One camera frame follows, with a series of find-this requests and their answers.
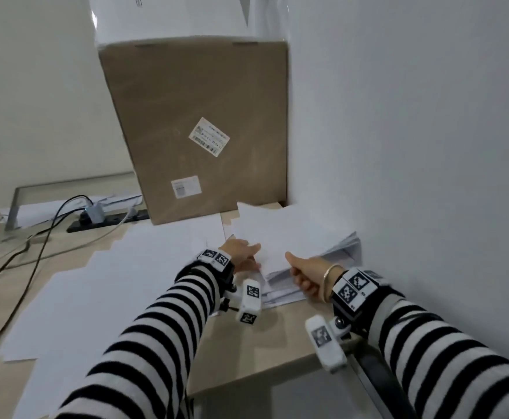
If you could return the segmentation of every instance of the bracelet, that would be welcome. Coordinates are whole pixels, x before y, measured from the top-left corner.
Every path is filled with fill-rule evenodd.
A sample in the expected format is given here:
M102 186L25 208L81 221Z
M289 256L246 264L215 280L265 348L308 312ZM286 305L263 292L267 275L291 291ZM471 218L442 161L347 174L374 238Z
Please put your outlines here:
M328 303L330 300L326 299L326 296L324 295L324 287L326 286L326 279L328 278L328 275L330 274L330 271L334 269L336 266L342 267L341 264L334 263L332 266L330 266L326 272L324 273L324 277L322 279L322 284L320 285L319 289L319 298L323 303Z

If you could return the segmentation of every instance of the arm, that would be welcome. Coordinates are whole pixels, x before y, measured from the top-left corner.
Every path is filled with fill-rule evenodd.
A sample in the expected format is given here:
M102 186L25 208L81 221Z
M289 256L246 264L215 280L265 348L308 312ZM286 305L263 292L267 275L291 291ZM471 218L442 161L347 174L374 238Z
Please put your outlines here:
M220 249L230 259L224 267L200 261L185 267L174 285L105 351L53 417L188 417L188 405L181 401L204 325L219 309L233 270L257 267L251 256L259 249L246 241L229 240Z
M316 296L330 263L287 257L298 285ZM327 298L345 270L333 273L323 289ZM381 352L418 417L509 419L509 360L391 287L379 286L352 325Z

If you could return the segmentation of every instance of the wooden desk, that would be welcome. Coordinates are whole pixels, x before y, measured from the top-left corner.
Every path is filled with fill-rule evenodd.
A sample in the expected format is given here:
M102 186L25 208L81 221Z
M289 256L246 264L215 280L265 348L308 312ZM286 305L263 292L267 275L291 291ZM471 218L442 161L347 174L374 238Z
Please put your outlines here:
M279 205L276 203L269 207L278 208ZM221 214L223 223L227 225L230 225L231 218L238 216L237 211ZM69 222L69 219L66 220L66 224L53 232L45 254L82 244L107 232L103 228L69 234L64 232ZM95 251L108 250L130 226L133 224L122 225L91 246L43 260L21 309L55 273L84 267ZM40 245L35 245L21 260L34 259L39 249ZM7 270L0 275L0 327L18 301L32 269L33 264ZM194 359L188 394L199 394L314 355L304 322L317 313L328 318L332 316L328 306L297 302L265 310L252 327L235 322L233 312L210 318ZM0 419L12 417L34 363L34 360L9 363L0 360Z

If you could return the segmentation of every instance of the hand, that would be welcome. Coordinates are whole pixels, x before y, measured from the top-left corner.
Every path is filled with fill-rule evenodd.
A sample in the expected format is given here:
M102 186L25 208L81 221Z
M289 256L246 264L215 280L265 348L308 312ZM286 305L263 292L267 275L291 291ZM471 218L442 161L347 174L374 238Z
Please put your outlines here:
M260 251L260 244L249 246L248 241L233 238L225 241L220 250L231 256L231 263L235 266L236 273L260 269L260 263L254 260L254 255Z
M332 263L324 260L322 257L312 257L310 259L302 259L294 256L289 251L286 253L286 260L291 265L291 274L295 277L295 283L305 293L305 295L314 301L319 301L319 289L324 279L324 274ZM330 270L324 288L324 296L326 299L332 294L332 287L335 281L345 271L343 267L334 267Z

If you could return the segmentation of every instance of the striped sleeve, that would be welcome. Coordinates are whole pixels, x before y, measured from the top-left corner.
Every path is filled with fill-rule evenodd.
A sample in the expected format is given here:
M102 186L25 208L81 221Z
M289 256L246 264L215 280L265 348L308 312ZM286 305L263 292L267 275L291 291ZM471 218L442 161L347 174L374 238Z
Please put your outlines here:
M509 419L509 360L398 297L373 317L370 343L424 419Z
M216 273L196 266L179 278L124 330L53 417L189 417L188 373L204 325L219 309Z

